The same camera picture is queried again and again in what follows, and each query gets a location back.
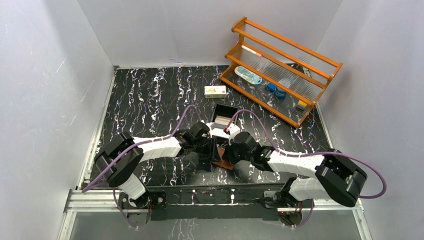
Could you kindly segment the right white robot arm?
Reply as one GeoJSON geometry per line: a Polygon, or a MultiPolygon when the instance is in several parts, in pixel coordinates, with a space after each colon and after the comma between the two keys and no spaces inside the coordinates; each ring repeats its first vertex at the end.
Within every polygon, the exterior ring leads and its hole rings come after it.
{"type": "Polygon", "coordinates": [[[368,178],[363,169],[336,149],[310,156],[279,152],[272,146],[260,145],[248,132],[231,139],[222,158],[232,165],[248,161],[261,171],[295,175],[285,182],[281,191],[264,193],[260,201],[269,207],[295,207],[312,199],[331,199],[342,206],[354,207],[368,178]]]}

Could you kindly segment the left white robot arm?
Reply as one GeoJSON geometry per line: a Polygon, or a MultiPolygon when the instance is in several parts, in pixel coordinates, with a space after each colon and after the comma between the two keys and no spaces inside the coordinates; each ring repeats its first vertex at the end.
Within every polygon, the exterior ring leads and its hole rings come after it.
{"type": "Polygon", "coordinates": [[[214,123],[199,121],[189,129],[176,129],[164,137],[133,137],[127,132],[117,135],[102,147],[94,158],[100,173],[85,187],[88,191],[95,182],[104,179],[107,186],[123,191],[137,208],[149,203],[149,191],[135,175],[139,164],[160,158],[177,158],[191,153],[210,151],[214,123]]]}

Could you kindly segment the black card tray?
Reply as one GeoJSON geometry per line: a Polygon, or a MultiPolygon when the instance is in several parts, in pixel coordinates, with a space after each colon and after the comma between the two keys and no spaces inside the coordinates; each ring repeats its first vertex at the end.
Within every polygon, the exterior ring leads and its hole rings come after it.
{"type": "Polygon", "coordinates": [[[213,108],[213,113],[207,125],[213,136],[228,139],[228,135],[224,132],[227,124],[230,123],[233,115],[239,110],[238,107],[217,103],[213,108]]]}

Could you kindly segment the brown leather card holder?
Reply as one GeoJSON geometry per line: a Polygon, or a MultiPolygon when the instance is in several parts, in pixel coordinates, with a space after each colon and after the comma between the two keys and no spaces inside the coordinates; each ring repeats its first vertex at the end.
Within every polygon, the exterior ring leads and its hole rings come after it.
{"type": "Polygon", "coordinates": [[[214,154],[214,157],[211,162],[221,168],[233,170],[235,165],[232,164],[230,161],[224,159],[224,153],[225,149],[217,146],[216,153],[214,154]]]}

